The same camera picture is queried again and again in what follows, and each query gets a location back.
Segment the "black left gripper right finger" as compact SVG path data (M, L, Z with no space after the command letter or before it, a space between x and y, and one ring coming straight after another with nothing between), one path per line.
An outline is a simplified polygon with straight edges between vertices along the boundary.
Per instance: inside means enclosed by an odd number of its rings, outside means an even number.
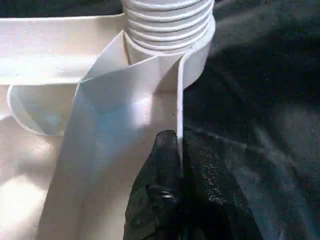
M183 175L194 234L201 240L258 240L260 230L221 144L202 136L183 139Z

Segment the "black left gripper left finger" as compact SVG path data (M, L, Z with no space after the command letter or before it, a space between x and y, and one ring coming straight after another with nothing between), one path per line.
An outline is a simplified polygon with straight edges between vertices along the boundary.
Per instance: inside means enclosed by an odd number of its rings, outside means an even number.
M125 211L125 240L176 240L181 203L181 161L176 133L159 132L140 169Z

